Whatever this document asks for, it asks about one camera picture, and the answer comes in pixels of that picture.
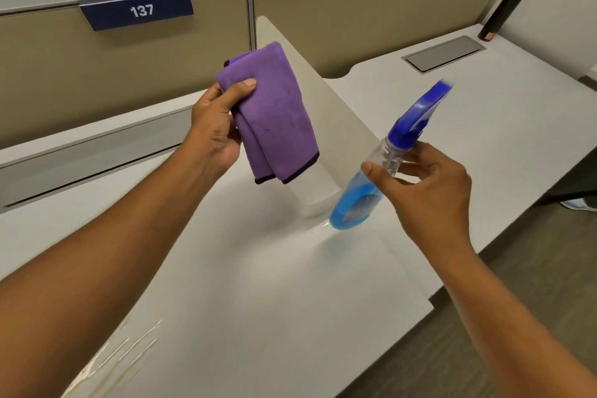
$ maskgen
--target blue trigger sprayer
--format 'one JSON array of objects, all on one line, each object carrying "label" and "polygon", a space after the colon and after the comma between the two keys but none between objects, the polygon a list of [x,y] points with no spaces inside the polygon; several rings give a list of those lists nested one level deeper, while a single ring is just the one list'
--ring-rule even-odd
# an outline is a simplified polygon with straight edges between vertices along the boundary
[{"label": "blue trigger sprayer", "polygon": [[[452,85],[443,80],[431,87],[396,121],[367,160],[381,165],[393,176],[451,89]],[[332,211],[330,224],[336,229],[349,229],[362,224],[381,199],[379,189],[359,170]]]}]

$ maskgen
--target blue liquid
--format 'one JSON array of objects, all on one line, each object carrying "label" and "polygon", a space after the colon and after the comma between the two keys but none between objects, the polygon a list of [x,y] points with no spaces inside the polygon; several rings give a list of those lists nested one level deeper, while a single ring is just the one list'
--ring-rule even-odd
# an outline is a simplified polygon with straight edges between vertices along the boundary
[{"label": "blue liquid", "polygon": [[359,170],[332,211],[332,227],[349,229],[362,224],[381,199],[381,191]]}]

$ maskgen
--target purple microfiber cloth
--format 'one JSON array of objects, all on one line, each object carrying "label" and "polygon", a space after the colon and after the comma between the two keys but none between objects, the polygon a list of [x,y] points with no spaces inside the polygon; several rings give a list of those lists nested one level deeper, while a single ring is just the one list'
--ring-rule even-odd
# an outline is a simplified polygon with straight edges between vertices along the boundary
[{"label": "purple microfiber cloth", "polygon": [[279,43],[230,59],[217,75],[222,91],[251,77],[257,88],[232,108],[255,183],[290,183],[319,158],[317,140],[293,70]]}]

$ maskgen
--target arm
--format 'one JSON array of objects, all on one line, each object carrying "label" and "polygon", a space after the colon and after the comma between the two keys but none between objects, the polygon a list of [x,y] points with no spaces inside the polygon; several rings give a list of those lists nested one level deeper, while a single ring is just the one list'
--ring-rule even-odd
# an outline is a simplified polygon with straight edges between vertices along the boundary
[{"label": "arm", "polygon": [[593,397],[597,379],[549,334],[483,264],[470,242],[471,181],[434,147],[418,143],[400,167],[410,184],[374,163],[363,172],[396,209],[444,282],[474,346],[506,396]]},{"label": "arm", "polygon": [[0,281],[0,396],[59,397],[153,279],[213,184],[238,159],[230,108],[254,80],[193,108],[180,148],[105,213]]}]

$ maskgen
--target number sign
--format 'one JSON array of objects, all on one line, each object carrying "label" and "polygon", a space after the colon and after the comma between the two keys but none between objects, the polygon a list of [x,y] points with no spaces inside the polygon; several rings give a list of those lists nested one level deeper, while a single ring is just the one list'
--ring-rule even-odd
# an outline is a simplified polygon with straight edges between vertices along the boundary
[{"label": "number sign", "polygon": [[193,14],[191,0],[108,0],[80,7],[96,32]]}]

